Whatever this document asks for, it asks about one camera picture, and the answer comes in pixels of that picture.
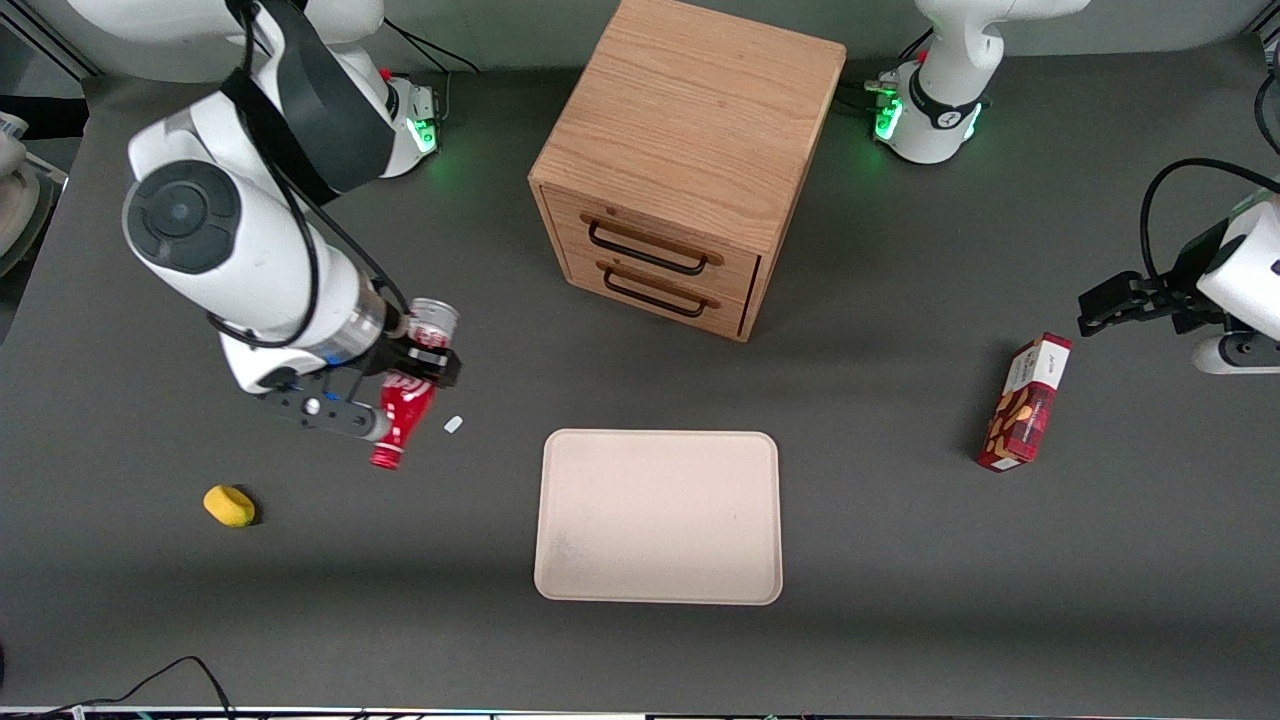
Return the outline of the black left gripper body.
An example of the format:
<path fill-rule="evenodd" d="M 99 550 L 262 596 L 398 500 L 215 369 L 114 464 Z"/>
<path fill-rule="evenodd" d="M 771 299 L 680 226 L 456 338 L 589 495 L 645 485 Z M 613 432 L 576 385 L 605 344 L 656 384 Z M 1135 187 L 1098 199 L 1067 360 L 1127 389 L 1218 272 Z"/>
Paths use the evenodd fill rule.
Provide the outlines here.
<path fill-rule="evenodd" d="M 1228 227 L 1229 222 L 1219 222 L 1181 247 L 1172 268 L 1155 282 L 1156 304 L 1216 304 L 1198 283 L 1243 243 L 1245 234 Z"/>

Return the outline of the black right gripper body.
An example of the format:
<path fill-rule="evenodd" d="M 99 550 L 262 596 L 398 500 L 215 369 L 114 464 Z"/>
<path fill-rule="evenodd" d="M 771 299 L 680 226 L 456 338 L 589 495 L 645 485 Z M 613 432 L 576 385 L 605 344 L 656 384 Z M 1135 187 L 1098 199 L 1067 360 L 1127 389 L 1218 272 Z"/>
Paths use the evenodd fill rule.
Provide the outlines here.
<path fill-rule="evenodd" d="M 396 373 L 410 379 L 420 379 L 417 360 L 411 356 L 417 347 L 406 334 L 396 338 L 381 336 L 376 342 L 376 374 Z"/>

